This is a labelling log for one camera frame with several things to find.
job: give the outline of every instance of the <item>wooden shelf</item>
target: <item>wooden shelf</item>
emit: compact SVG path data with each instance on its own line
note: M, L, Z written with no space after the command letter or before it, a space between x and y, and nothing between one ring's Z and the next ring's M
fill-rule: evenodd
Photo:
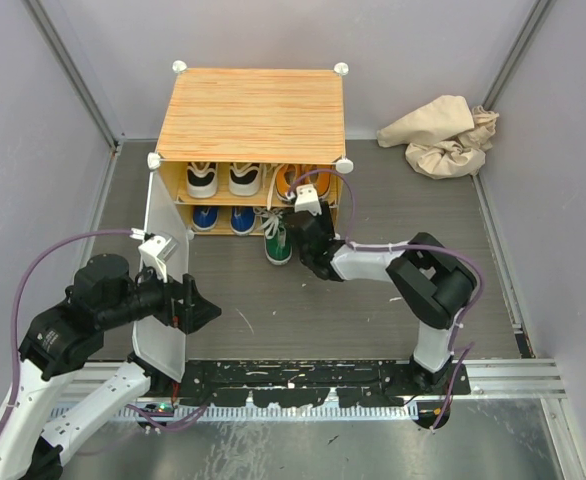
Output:
M178 212L180 212L180 216L184 223L189 227L193 228L193 207L191 205L176 205ZM261 225L260 219L257 220L257 226ZM251 236L263 236L264 232L262 230L257 230L256 228L251 232L249 235ZM236 235L235 232L231 229L231 207L220 207L220 211L218 212L217 217L217 224L212 230L207 232L198 232L197 230L193 229L196 235L235 235L237 237L241 235Z
M342 77L189 68L175 82L157 152L168 162L331 164L345 154Z
M251 206L251 207L266 207L266 202L269 195L269 187L271 185L271 179L273 178L273 171L269 172L266 177L266 181L263 182L260 191L255 195L250 197L240 197L237 195L233 195L229 191L229 164L228 163L218 163L218 187L217 193L209 198L193 198L191 197L186 191L186 164L184 164L184 168L182 173L180 174L180 181L177 187L177 194L173 197L175 199L175 203L177 204L185 204L185 205L219 205L219 206L236 206L236 205L243 205L243 206ZM338 183L339 180L337 177L332 176L331 178L331 187L329 191L329 196L327 201L329 203L335 203L338 200ZM273 200L272 206L274 207L286 207L286 205L282 200L277 197L277 194L273 192Z

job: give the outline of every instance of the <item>blue shoe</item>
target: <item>blue shoe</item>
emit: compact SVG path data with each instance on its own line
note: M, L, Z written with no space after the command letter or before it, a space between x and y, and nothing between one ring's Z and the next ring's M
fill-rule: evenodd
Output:
M252 207L233 207L231 230L236 235L248 235L255 228L257 218Z
M193 208L193 230L198 232L208 232L215 228L217 223L217 213L220 207L200 207Z

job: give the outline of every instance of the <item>beige cloth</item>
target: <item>beige cloth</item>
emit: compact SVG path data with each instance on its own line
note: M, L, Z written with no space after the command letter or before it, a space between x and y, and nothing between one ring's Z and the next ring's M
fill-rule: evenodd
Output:
M380 147L406 143L435 145L474 128L464 97L442 95L377 132Z
M466 148L455 141L425 146L411 143L406 161L413 170L435 180L476 175L484 165L486 154L478 148Z
M473 107L473 130L460 133L458 141L468 148L479 148L485 152L493 147L489 138L495 135L495 124L499 113L487 112L484 107Z

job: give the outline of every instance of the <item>shoe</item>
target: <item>shoe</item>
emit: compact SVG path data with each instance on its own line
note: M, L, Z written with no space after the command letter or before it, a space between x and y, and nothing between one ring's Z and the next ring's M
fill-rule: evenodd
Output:
M229 191L239 197L250 197L260 191L259 163L232 163L229 174Z
M217 224L217 214L220 207L193 207L193 230L208 232Z
M217 164L193 162L186 167L186 191L193 198L209 198L217 193Z
M286 192L289 191L293 182L302 175L302 167L300 165L280 165L274 175L277 196L285 202L288 200L286 198Z
M264 230L266 259L273 265L286 265L293 256L293 248L282 223L283 209L267 210L263 207L256 207L253 211L262 219L262 225L259 228Z
M304 168L304 173L317 170L318 168L329 167L319 165L306 165L306 167ZM317 196L320 197L320 200L324 200L326 197L329 196L329 192L331 191L331 174L326 172L314 173L313 175L309 175L308 177L306 177L304 183L310 183L312 185L315 185Z
M256 218L251 207L233 207L231 230L236 235L248 235L255 228Z

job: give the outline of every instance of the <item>white wall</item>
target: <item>white wall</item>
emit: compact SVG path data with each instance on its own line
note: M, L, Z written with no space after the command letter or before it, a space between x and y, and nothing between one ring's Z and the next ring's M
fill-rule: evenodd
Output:
M44 248L88 227L108 155L22 2L0 0L0 402L19 278ZM36 272L20 338L33 315L64 297L78 255L67 248Z
M586 2L557 2L498 101L482 178L539 352L586 437Z
M113 131L157 137L171 64L351 67L350 138L443 94L479 104L533 0L43 0Z

